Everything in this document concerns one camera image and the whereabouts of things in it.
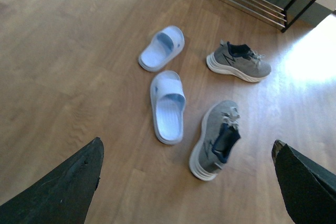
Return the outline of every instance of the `laminate flooring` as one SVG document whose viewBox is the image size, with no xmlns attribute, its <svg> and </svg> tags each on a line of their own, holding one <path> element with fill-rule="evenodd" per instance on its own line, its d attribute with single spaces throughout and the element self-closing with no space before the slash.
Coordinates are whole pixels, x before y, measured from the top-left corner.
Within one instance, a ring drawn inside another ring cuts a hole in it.
<svg viewBox="0 0 336 224">
<path fill-rule="evenodd" d="M 157 73 L 138 56 L 168 25 L 185 36 L 164 69 L 182 80 L 184 138 L 155 137 Z M 221 0 L 0 0 L 0 204 L 94 137 L 105 156 L 86 223 L 293 223 L 271 149 L 290 144 L 336 173 L 336 17 L 286 33 Z M 211 72 L 220 39 L 266 55 L 260 83 Z M 239 106 L 241 140 L 211 182 L 188 168 L 204 113 Z"/>
</svg>

